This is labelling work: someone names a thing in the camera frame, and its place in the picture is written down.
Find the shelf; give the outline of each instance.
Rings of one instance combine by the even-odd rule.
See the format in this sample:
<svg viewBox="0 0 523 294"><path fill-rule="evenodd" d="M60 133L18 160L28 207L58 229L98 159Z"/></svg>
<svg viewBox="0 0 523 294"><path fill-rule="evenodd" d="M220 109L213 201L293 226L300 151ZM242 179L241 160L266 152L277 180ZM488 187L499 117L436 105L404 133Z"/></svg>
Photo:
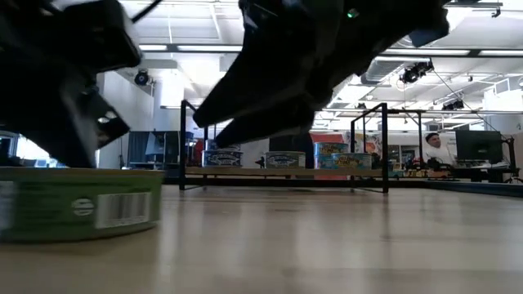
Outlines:
<svg viewBox="0 0 523 294"><path fill-rule="evenodd" d="M381 170L339 168L316 170L300 168L187 167L187 175L210 176L381 176Z"/></svg>

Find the ceiling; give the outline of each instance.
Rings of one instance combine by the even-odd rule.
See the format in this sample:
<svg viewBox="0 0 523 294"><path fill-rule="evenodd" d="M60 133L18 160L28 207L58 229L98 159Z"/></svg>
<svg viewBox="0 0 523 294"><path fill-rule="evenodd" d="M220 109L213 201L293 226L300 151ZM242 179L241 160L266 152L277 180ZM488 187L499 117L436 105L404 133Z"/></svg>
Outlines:
<svg viewBox="0 0 523 294"><path fill-rule="evenodd" d="M61 2L71 3L72 0L58 1ZM127 13L133 16L151 1L120 0L120 2ZM449 22L453 30L448 37L431 46L460 49L478 47L523 49L523 1L505 0L501 3L502 13L497 18L491 17L493 8L450 8ZM244 31L237 0L165 0L139 21L136 29L141 44L238 45L242 43ZM396 46L410 47L409 40L401 40ZM194 104L201 103L223 75L221 72L223 56L224 54L145 54L148 60L172 59L178 63L178 69L189 81L186 84L189 90L186 98ZM482 106L483 91L492 87L494 82L512 75L523 75L523 59L434 58L433 63L437 75L430 73L406 89L401 82L398 82L402 66L409 65L403 64L384 77L379 87L369 88L369 92L362 95L359 102L364 102L368 108L385 101L389 107L436 109L441 105L434 105L434 101L445 101L443 98L453 95L453 91L460 91L471 108L479 109ZM332 103L330 106L354 108L357 101L351 98L350 103Z"/></svg>

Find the wall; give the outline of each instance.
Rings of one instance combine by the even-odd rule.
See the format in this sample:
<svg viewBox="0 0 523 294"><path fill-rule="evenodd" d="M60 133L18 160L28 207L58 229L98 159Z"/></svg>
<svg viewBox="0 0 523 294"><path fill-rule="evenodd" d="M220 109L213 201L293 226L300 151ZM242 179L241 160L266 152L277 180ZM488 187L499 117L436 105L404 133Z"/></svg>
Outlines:
<svg viewBox="0 0 523 294"><path fill-rule="evenodd" d="M154 98L151 95L115 72L99 75L98 81L101 94L129 125L131 131L153 129ZM102 148L98 155L98 167L119 168L119 155L126 162L128 141L127 134Z"/></svg>
<svg viewBox="0 0 523 294"><path fill-rule="evenodd" d="M522 91L505 91L494 94L493 90L486 91L483 99L485 110L518 111L523 110ZM489 124L485 124L485 130L500 131L503 134L516 134L522 132L523 115L491 115L485 119Z"/></svg>
<svg viewBox="0 0 523 294"><path fill-rule="evenodd" d="M184 87L177 74L167 74L154 85L154 122L157 131L180 131L180 110L162 109L162 106L180 107Z"/></svg>

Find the person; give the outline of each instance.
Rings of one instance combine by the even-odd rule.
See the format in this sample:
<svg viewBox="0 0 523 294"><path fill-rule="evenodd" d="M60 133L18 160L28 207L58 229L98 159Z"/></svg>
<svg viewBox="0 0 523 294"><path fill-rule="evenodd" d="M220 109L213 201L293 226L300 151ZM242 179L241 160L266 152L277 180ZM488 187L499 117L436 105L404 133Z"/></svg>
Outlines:
<svg viewBox="0 0 523 294"><path fill-rule="evenodd" d="M439 163L454 165L454 156L450 153L447 145L441 145L440 135L437 133L430 133L425 137L425 141L429 144L423 152L425 153L423 159L425 163L429 159L435 158Z"/></svg>

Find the ceiling light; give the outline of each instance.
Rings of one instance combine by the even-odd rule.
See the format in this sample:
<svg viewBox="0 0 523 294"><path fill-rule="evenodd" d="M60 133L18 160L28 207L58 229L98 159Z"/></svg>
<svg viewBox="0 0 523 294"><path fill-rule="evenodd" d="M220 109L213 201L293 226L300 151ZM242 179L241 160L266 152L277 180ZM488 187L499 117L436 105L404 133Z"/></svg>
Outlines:
<svg viewBox="0 0 523 294"><path fill-rule="evenodd" d="M222 46L222 45L179 45L179 51L210 51L210 52L240 52L241 46Z"/></svg>
<svg viewBox="0 0 523 294"><path fill-rule="evenodd" d="M459 49L387 49L384 54L413 56L465 56L470 50Z"/></svg>
<svg viewBox="0 0 523 294"><path fill-rule="evenodd" d="M372 90L374 90L374 87L366 87L366 86L345 86L338 94L337 96L341 99L340 101L337 101L338 103L347 103L351 104L359 99L361 99L364 96L367 96Z"/></svg>
<svg viewBox="0 0 523 294"><path fill-rule="evenodd" d="M166 51L167 45L140 45L143 51Z"/></svg>
<svg viewBox="0 0 523 294"><path fill-rule="evenodd" d="M378 56L374 60L399 62L429 62L431 59L428 57Z"/></svg>
<svg viewBox="0 0 523 294"><path fill-rule="evenodd" d="M483 50L480 56L523 56L523 50Z"/></svg>

